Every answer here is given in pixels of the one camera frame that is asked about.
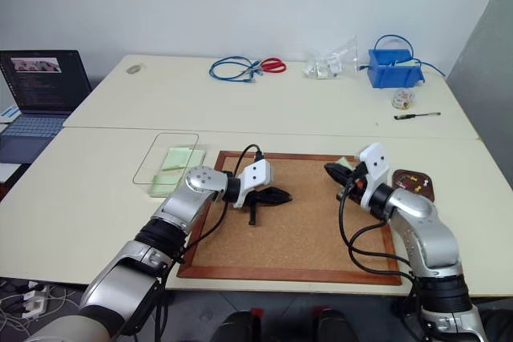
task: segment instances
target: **clear plastic tray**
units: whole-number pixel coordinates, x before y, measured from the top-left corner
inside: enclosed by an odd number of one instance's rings
[[[155,187],[163,187],[164,189],[170,186],[175,186],[181,183],[182,176],[185,170],[187,170],[190,154],[184,160],[185,167],[176,169],[173,174],[179,181],[177,183],[166,183],[162,181],[155,181],[155,177],[161,172],[164,160],[168,156],[169,149],[171,148],[188,148],[192,151],[196,149],[198,143],[198,134],[193,133],[168,133],[162,132],[158,134],[150,148],[148,149],[143,161],[139,165],[137,172],[132,178],[132,182],[145,190],[150,196],[151,191],[155,190]]]

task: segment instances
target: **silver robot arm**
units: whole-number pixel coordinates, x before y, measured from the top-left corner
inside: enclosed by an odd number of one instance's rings
[[[271,182],[270,164],[262,158],[260,153],[237,177],[209,167],[189,170],[184,183],[87,287],[79,314],[51,322],[26,342],[107,342],[137,333],[165,289],[171,267],[182,260],[185,238],[208,204],[224,200],[240,207],[252,189]]]
[[[380,143],[368,146],[359,158],[362,162],[354,171],[336,163],[325,168],[339,183],[352,186],[352,200],[387,220],[402,238],[429,337],[487,342],[465,284],[458,243],[436,207],[421,195],[386,185],[389,165]]]

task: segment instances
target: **cork board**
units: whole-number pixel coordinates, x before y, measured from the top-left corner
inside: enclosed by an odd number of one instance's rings
[[[239,152],[221,151],[215,169],[232,171],[239,156]],[[397,276],[364,272],[349,258],[338,229],[336,194],[341,187],[324,169],[325,163],[335,162],[341,155],[265,154],[265,158],[273,168],[271,185],[290,193],[292,202],[259,205],[256,226],[248,225],[248,207],[230,207],[220,227],[185,255],[180,278],[401,284]],[[346,158],[355,162],[353,157]],[[240,170],[252,159],[253,154],[247,154]],[[190,242],[214,225],[223,206],[211,205],[194,227]],[[348,237],[377,222],[350,200],[346,201],[344,218]],[[355,246],[395,253],[388,226],[365,233]],[[369,268],[398,269],[395,260],[364,255],[358,259]]]

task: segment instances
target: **power strip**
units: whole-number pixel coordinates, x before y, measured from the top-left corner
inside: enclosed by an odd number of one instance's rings
[[[29,288],[34,288],[37,282],[30,281]],[[42,290],[32,290],[23,295],[23,307],[25,311],[22,314],[23,319],[36,319],[46,311],[48,305],[48,296],[50,295],[50,285],[45,284]]]

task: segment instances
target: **red scissors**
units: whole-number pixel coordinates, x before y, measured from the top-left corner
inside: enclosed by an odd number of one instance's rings
[[[260,62],[259,67],[264,72],[273,72],[274,74],[278,74],[287,69],[287,65],[278,58],[267,58]]]

